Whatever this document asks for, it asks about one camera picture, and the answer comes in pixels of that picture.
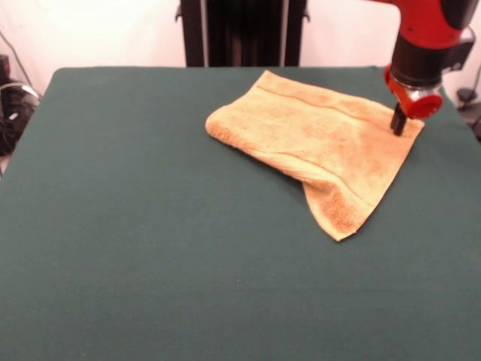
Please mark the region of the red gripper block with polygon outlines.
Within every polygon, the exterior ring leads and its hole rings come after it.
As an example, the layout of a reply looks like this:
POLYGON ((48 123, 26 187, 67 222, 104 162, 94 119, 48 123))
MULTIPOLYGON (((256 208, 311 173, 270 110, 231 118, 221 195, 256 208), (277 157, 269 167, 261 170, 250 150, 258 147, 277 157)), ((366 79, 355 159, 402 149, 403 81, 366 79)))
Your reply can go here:
POLYGON ((391 72, 388 64, 384 70, 384 80, 389 91, 397 100, 390 128, 401 136, 409 119, 426 119, 437 113, 443 105, 440 84, 433 86, 408 86, 400 83, 391 72))

